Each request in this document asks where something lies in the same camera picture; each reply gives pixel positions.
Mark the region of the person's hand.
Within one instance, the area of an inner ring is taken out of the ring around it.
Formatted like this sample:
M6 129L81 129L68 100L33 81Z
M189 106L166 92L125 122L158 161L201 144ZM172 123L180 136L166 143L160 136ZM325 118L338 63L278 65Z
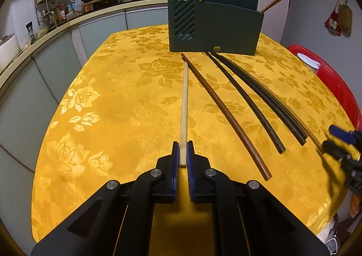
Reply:
M361 196L353 193L351 200L350 200L350 216L351 218L354 218L361 209Z

